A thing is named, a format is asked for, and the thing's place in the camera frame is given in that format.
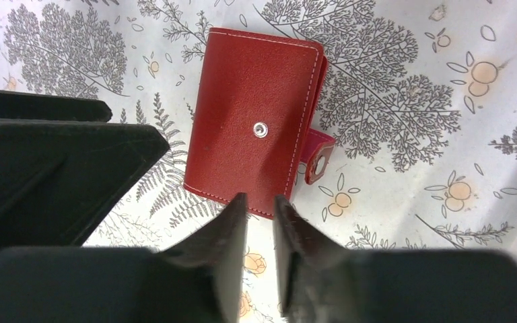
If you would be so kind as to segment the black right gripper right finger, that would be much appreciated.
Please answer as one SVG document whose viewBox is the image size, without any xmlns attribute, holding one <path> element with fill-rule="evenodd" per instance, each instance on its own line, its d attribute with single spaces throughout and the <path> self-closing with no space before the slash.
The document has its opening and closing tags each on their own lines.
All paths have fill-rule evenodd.
<svg viewBox="0 0 517 323">
<path fill-rule="evenodd" d="M 274 202 L 288 322 L 517 322 L 517 262 L 496 250 L 351 250 Z"/>
</svg>

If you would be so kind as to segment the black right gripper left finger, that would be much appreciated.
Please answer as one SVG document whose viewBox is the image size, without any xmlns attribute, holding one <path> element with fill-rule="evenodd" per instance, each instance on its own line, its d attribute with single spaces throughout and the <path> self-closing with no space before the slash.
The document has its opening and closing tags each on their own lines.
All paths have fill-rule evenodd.
<svg viewBox="0 0 517 323">
<path fill-rule="evenodd" d="M 237 322 L 247 196 L 162 252 L 0 251 L 0 322 Z"/>
</svg>

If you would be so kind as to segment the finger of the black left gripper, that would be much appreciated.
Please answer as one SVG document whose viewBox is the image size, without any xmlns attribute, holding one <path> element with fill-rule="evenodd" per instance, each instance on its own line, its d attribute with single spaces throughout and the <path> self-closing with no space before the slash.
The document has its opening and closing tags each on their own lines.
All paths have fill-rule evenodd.
<svg viewBox="0 0 517 323">
<path fill-rule="evenodd" d="M 147 124 L 0 119 L 0 249 L 82 245 L 169 148 Z"/>
<path fill-rule="evenodd" d="M 108 122 L 112 110 L 101 100 L 0 90 L 0 118 Z"/>
</svg>

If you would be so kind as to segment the red leather card holder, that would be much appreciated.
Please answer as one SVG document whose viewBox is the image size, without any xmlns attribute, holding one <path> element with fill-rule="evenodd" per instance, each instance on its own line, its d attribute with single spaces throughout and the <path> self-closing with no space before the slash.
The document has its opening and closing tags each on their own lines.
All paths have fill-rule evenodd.
<svg viewBox="0 0 517 323">
<path fill-rule="evenodd" d="M 300 164 L 307 184 L 320 179 L 335 146 L 311 127 L 327 65 L 316 42 L 210 29 L 185 189 L 223 204 L 244 192 L 251 213 L 272 219 Z"/>
</svg>

